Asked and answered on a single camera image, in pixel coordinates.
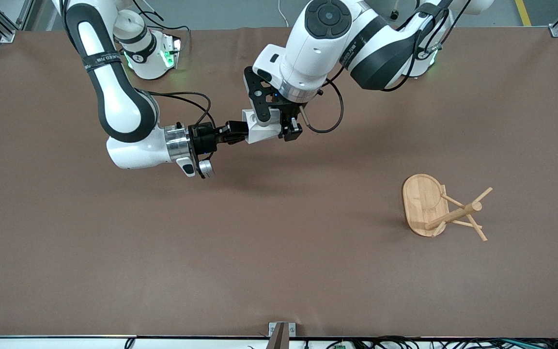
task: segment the brown tabletop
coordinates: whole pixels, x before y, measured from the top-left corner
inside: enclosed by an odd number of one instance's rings
[[[153,91],[202,91],[218,122],[250,108],[242,70],[286,29],[193,33]],[[339,77],[343,124],[220,145],[216,177],[111,163],[96,96],[63,32],[0,47],[0,335],[558,337],[558,39],[456,29],[393,93]],[[161,124],[200,111],[160,99]],[[332,89],[308,105],[338,113]],[[490,239],[413,234],[403,181],[430,174]]]

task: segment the floor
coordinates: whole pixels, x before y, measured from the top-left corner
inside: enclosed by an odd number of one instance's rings
[[[167,24],[188,25],[193,30],[236,29],[240,27],[281,27],[285,21],[292,24],[308,0],[148,0],[149,3],[168,18]],[[394,0],[367,0],[378,13],[389,18],[396,2]],[[494,4],[480,16],[463,16],[458,22],[462,27],[507,27],[522,26],[516,3],[522,0],[495,0]],[[33,30],[61,30],[62,24],[51,0],[38,0],[42,3],[33,18]],[[402,22],[414,9],[414,2],[399,1],[399,18]],[[546,26],[558,17],[558,0],[526,0],[528,17],[533,26]]]

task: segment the yellow tape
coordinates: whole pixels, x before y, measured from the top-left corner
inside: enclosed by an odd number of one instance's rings
[[[525,27],[531,27],[531,20],[529,19],[529,13],[527,13],[525,2],[523,0],[516,0],[516,7],[518,7],[518,13],[520,14],[522,25]]]

